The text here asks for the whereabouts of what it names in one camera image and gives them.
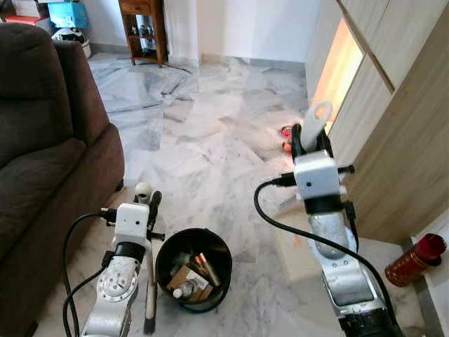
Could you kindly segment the black round waste bin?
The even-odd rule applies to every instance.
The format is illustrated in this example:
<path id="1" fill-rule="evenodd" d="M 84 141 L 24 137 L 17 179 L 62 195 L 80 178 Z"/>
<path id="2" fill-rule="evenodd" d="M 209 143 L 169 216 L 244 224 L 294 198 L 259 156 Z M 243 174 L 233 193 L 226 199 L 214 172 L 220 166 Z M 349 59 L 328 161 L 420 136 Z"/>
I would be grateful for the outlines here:
<path id="1" fill-rule="evenodd" d="M 231 284 L 233 256 L 229 247 L 218 234 L 205 228 L 183 229 L 167 237 L 155 257 L 154 276 L 156 276 L 161 292 L 171 299 L 174 299 L 175 296 L 166 286 L 173 280 L 173 272 L 177 272 L 184 265 L 184 261 L 180 257 L 183 254 L 190 258 L 204 256 L 212 273 L 219 280 L 220 286 L 213 286 L 206 299 L 194 302 L 187 299 L 176 299 L 177 306 L 190 314 L 203 314 L 203 312 L 214 310 L 227 297 Z"/>

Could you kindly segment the brown wooden side shelf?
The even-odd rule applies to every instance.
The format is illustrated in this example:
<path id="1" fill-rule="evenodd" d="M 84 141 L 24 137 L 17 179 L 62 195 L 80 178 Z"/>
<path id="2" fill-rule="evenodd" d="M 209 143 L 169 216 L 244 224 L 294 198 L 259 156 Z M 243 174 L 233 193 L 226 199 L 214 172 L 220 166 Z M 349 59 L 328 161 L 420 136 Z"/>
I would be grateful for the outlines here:
<path id="1" fill-rule="evenodd" d="M 169 60 L 163 0 L 118 0 L 132 65 Z"/>

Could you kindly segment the clear plastic bottle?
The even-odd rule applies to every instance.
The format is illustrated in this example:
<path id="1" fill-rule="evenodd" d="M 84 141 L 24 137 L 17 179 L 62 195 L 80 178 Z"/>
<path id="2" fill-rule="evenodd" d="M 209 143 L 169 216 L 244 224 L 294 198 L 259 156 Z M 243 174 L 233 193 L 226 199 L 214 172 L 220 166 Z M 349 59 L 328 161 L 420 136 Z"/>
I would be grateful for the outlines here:
<path id="1" fill-rule="evenodd" d="M 197 291 L 198 285 L 196 285 L 196 282 L 194 282 L 194 280 L 187 279 L 185 282 L 180 283 L 177 288 L 173 289 L 173 291 L 171 291 L 171 295 L 173 295 L 176 299 L 189 300 Z"/>

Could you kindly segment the blue box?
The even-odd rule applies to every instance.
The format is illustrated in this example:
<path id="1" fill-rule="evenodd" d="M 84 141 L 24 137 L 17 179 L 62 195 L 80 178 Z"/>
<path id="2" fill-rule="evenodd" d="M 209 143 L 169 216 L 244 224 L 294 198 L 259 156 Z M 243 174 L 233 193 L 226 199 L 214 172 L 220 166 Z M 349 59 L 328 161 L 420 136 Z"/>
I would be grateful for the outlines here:
<path id="1" fill-rule="evenodd" d="M 81 2 L 48 2 L 49 19 L 58 28 L 87 28 L 87 8 Z"/>

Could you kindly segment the light wooden tall cabinet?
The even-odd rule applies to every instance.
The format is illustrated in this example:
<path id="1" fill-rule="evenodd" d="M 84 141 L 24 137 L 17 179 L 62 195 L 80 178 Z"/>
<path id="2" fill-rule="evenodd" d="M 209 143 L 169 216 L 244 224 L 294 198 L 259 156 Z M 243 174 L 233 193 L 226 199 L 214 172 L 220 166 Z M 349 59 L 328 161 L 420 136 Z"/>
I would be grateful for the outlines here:
<path id="1" fill-rule="evenodd" d="M 447 0 L 321 0 L 306 60 L 362 237 L 400 244 L 448 209 Z"/>

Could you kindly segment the flat red box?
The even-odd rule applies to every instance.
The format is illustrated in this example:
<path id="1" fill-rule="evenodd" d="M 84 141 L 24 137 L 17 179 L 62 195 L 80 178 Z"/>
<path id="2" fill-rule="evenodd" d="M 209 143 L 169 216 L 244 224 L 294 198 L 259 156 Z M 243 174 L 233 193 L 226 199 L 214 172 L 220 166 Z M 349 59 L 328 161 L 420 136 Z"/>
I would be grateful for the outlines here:
<path id="1" fill-rule="evenodd" d="M 29 17 L 29 16 L 20 16 L 20 15 L 7 15 L 2 17 L 4 22 L 14 22 L 14 23 L 22 23 L 23 25 L 32 25 L 38 26 L 39 23 L 43 20 L 39 17 Z"/>

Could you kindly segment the dark brown fabric sofa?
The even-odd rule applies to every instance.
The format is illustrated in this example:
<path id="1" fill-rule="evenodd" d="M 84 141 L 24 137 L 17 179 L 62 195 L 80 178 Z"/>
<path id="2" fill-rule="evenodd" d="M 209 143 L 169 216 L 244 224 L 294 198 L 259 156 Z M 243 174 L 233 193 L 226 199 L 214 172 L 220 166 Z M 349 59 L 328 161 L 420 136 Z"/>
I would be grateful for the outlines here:
<path id="1" fill-rule="evenodd" d="M 0 23 L 0 337 L 33 332 L 86 233 L 121 186 L 124 154 L 80 43 Z"/>

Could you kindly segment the red cylindrical tin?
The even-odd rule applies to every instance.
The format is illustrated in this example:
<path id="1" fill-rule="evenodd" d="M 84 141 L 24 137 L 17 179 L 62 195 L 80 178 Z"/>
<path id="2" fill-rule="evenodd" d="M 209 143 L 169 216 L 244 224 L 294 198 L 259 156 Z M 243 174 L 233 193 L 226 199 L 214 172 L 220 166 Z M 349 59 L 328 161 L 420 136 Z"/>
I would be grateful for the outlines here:
<path id="1" fill-rule="evenodd" d="M 385 276 L 388 282 L 398 288 L 410 286 L 427 270 L 439 266 L 446 250 L 444 238 L 438 234 L 425 234 L 410 250 L 384 269 Z"/>

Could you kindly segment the brown cardboard box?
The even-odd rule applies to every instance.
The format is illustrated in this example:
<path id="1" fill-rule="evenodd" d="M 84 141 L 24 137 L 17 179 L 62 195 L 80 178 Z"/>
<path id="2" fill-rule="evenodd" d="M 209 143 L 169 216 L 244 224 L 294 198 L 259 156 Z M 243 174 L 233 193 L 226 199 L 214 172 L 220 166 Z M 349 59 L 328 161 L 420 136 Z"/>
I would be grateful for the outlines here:
<path id="1" fill-rule="evenodd" d="M 177 288 L 180 283 L 185 282 L 185 280 L 187 279 L 191 279 L 193 280 L 193 282 L 196 282 L 196 285 L 198 285 L 198 291 L 194 293 L 192 298 L 190 298 L 189 300 L 182 301 L 185 301 L 189 304 L 196 304 L 209 298 L 212 290 L 214 289 L 214 286 L 203 276 L 197 273 L 196 270 L 193 270 L 192 267 L 188 265 L 183 265 L 179 270 L 177 270 L 176 273 L 174 273 L 169 283 L 167 283 L 166 288 L 171 292 L 173 291 L 173 289 Z"/>

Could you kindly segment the shiny brown packet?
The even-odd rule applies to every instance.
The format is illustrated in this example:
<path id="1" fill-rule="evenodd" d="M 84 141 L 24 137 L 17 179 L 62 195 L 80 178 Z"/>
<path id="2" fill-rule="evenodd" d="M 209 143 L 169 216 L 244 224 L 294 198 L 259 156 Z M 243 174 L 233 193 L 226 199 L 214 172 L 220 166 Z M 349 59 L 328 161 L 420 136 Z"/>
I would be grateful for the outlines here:
<path id="1" fill-rule="evenodd" d="M 213 286 L 221 285 L 221 280 L 218 278 L 218 275 L 204 254 L 199 253 L 196 256 L 193 256 L 192 261 L 196 266 L 196 271 L 208 280 L 208 282 L 210 282 Z"/>

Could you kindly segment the white round appliance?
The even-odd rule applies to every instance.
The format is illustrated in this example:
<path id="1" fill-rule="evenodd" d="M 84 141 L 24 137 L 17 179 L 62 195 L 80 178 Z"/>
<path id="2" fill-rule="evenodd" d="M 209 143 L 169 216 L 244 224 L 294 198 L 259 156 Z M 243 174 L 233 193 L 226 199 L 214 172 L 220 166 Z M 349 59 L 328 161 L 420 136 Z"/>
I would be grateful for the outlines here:
<path id="1" fill-rule="evenodd" d="M 90 48 L 90 39 L 84 34 L 82 29 L 76 27 L 63 27 L 58 29 L 52 35 L 54 41 L 74 41 L 81 45 L 84 55 L 89 58 L 92 55 L 92 48 Z"/>

